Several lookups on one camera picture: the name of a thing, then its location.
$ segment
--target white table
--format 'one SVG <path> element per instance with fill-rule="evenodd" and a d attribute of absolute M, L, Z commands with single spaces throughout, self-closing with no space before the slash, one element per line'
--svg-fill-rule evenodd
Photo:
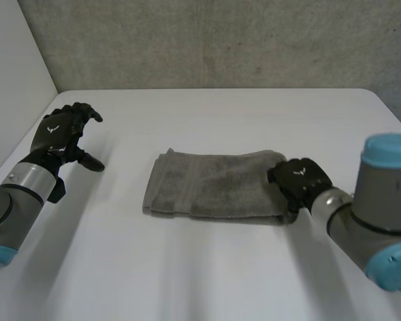
<path fill-rule="evenodd" d="M 67 195 L 47 204 L 0 271 L 0 320 L 401 320 L 401 293 L 377 288 L 306 213 L 288 227 L 142 214 L 154 160 L 273 149 L 316 160 L 354 190 L 367 136 L 401 123 L 366 90 L 91 90 L 104 117 L 82 148 L 106 170 L 61 170 Z M 0 170 L 27 154 L 35 125 Z"/>

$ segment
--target concrete wall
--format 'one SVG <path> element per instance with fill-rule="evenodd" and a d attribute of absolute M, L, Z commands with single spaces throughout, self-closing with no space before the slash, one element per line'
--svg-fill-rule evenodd
<path fill-rule="evenodd" d="M 365 88 L 401 119 L 401 0 L 19 0 L 58 91 Z"/>

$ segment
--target folded towel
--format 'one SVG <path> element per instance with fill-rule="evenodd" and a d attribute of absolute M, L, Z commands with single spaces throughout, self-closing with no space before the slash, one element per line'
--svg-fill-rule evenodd
<path fill-rule="evenodd" d="M 153 166 L 143 212 L 196 219 L 282 225 L 297 215 L 267 182 L 267 170 L 285 157 L 272 150 L 251 154 L 195 155 L 169 149 Z"/>

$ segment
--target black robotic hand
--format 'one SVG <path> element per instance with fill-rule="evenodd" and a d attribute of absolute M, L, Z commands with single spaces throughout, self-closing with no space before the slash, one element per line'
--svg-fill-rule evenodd
<path fill-rule="evenodd" d="M 21 162 L 37 164 L 57 179 L 48 201 L 57 203 L 65 195 L 65 186 L 58 177 L 60 166 L 78 161 L 87 169 L 102 172 L 104 165 L 86 153 L 78 142 L 89 119 L 102 122 L 102 117 L 89 104 L 75 102 L 55 109 L 40 122 L 31 143 L 30 153 Z"/>
<path fill-rule="evenodd" d="M 316 197 L 333 183 L 321 167 L 309 158 L 291 159 L 276 164 L 267 171 L 269 183 L 277 183 L 288 200 L 288 211 L 298 213 L 302 207 L 309 211 Z"/>
<path fill-rule="evenodd" d="M 89 119 L 102 122 L 102 117 L 89 104 L 75 102 L 55 109 L 41 121 L 31 143 L 30 152 L 42 150 L 57 156 L 61 164 L 78 161 L 91 171 L 101 172 L 104 165 L 78 147 Z"/>

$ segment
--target silver metal cylinder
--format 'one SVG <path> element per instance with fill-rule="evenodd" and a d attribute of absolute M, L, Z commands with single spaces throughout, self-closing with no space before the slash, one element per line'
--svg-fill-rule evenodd
<path fill-rule="evenodd" d="M 43 203 L 55 187 L 55 177 L 43 167 L 31 163 L 18 163 L 7 175 L 2 185 L 19 185 L 37 194 Z"/>
<path fill-rule="evenodd" d="M 329 234 L 329 219 L 342 207 L 352 202 L 352 196 L 340 189 L 328 189 L 313 202 L 311 215 L 313 221 Z"/>

